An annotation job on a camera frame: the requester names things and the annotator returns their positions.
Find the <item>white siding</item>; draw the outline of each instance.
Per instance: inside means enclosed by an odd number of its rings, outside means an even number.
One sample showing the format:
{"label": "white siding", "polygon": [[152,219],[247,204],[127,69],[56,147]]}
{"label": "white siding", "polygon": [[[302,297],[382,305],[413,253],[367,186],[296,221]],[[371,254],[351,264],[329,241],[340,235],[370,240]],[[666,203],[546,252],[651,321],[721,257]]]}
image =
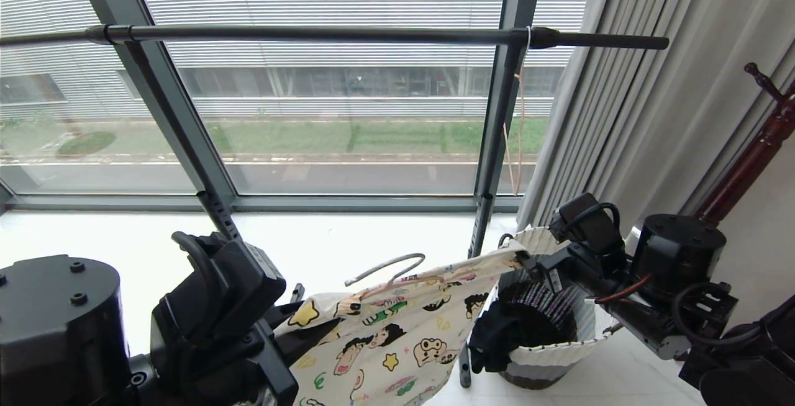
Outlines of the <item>white siding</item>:
{"label": "white siding", "polygon": [[[497,27],[502,0],[147,0],[159,24]],[[578,30],[585,0],[539,0],[537,25]],[[0,0],[2,35],[82,29],[98,20],[88,0]],[[493,47],[316,43],[170,43],[178,67],[491,66]],[[528,66],[564,66],[570,50],[533,52]],[[67,101],[4,104],[3,118],[46,109],[57,117],[148,117],[131,98],[110,47],[94,44],[0,50],[0,74],[49,73]],[[483,97],[195,98],[202,115],[482,115]],[[550,98],[529,101],[547,114]]]}

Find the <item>white floor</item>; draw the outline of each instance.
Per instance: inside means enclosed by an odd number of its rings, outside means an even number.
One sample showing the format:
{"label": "white floor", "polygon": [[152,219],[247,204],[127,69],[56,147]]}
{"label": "white floor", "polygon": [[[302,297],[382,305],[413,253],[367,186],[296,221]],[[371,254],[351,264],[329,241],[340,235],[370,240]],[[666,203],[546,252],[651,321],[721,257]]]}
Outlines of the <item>white floor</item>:
{"label": "white floor", "polygon": [[[344,279],[405,253],[425,253],[428,258],[420,269],[465,259],[472,220],[470,215],[235,216],[243,238],[269,254],[289,287],[301,282],[308,295],[349,292]],[[145,353],[152,307],[191,270],[184,253],[170,240],[175,230],[201,235],[209,233],[212,225],[202,214],[8,213],[0,217],[0,268],[18,259],[59,253],[113,265],[122,275],[130,352]],[[513,231],[513,216],[495,215],[484,251],[492,250],[502,233]],[[471,388],[462,389],[454,372],[448,385],[428,404],[704,404],[696,389],[676,377],[678,369],[672,361],[659,361],[622,330],[544,391],[514,387],[494,373],[474,375]]]}

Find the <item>cartoon print shirt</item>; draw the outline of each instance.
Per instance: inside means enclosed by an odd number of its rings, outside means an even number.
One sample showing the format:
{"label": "cartoon print shirt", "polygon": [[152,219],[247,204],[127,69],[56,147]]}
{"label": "cartoon print shirt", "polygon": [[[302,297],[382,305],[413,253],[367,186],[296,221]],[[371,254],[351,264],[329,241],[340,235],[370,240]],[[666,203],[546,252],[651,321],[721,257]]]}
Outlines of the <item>cartoon print shirt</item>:
{"label": "cartoon print shirt", "polygon": [[450,377],[499,275],[519,268],[516,253],[524,250],[511,242],[486,256],[398,279],[399,286],[364,298],[374,288],[306,299],[276,335],[343,321],[290,368],[299,384],[295,404],[425,403]]}

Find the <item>curtain fold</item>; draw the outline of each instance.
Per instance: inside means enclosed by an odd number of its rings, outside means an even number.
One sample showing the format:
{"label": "curtain fold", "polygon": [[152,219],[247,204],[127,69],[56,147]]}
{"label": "curtain fold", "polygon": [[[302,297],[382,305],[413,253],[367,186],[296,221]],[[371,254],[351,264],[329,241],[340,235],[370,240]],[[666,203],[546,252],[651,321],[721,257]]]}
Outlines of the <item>curtain fold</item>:
{"label": "curtain fold", "polygon": [[778,84],[795,72],[788,4],[606,0],[597,32],[664,35],[671,46],[578,50],[569,66],[583,64],[564,74],[571,81],[550,121],[559,131],[540,155],[519,228],[545,225],[583,191],[619,206],[624,234],[647,214],[695,210],[773,108],[744,64],[755,61]]}

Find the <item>pavement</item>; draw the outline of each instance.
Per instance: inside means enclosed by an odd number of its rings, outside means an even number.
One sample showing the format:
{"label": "pavement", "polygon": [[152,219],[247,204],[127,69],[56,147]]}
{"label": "pavement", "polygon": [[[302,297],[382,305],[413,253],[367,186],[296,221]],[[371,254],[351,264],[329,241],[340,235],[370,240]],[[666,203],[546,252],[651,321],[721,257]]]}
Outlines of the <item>pavement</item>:
{"label": "pavement", "polygon": [[[523,163],[520,192],[535,163]],[[475,162],[227,162],[241,194],[471,194]],[[21,194],[191,194],[175,162],[3,163],[0,178]],[[511,193],[502,166],[499,193]]]}

